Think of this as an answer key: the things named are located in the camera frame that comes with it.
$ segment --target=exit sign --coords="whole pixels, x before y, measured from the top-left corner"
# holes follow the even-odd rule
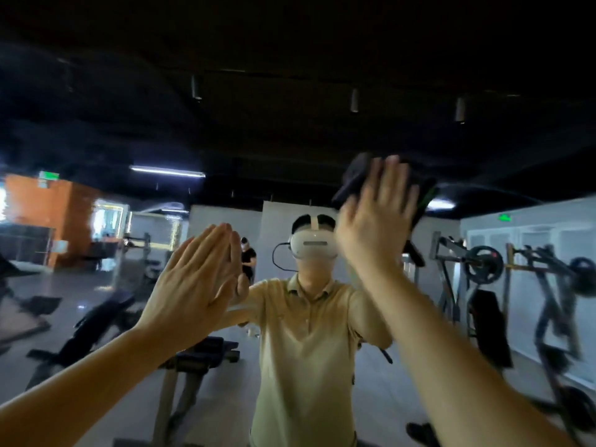
[[[59,180],[60,174],[57,172],[40,171],[39,178],[43,180]]]

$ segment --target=vr controller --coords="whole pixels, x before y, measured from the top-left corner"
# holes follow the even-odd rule
[[[356,197],[360,196],[362,186],[366,181],[372,161],[372,155],[366,152],[358,154],[356,158],[354,158],[343,175],[343,185],[333,196],[332,205],[335,208],[339,209],[351,195],[355,195]],[[420,187],[420,192],[418,196],[417,210],[412,219],[412,229],[418,224],[418,221],[420,221],[426,211],[426,207],[439,192],[436,179],[420,179],[410,174],[408,186],[410,187],[415,183]],[[407,241],[404,247],[404,253],[410,256],[412,262],[416,266],[425,266],[426,263],[422,254],[420,254],[410,240]]]

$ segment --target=black ceiling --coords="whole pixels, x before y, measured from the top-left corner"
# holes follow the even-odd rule
[[[369,150],[439,178],[458,203],[449,217],[590,194],[583,12],[532,0],[2,0],[0,165],[254,208],[328,204]]]

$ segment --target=white vr headset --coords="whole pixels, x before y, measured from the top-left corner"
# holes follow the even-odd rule
[[[332,231],[319,229],[319,220],[310,215],[310,228],[298,230],[292,234],[290,251],[296,259],[335,259],[337,257],[337,244]]]

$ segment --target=fluorescent light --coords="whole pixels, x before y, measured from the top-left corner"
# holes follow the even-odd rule
[[[455,207],[455,203],[447,199],[433,199],[428,204],[428,210],[451,210]]]
[[[171,211],[172,213],[188,213],[188,210],[182,209],[161,209],[161,211]]]
[[[203,179],[204,172],[197,171],[181,171],[178,169],[155,168],[151,166],[130,166],[130,169],[137,172],[148,172],[151,174],[165,174],[168,176],[192,177],[195,179]]]

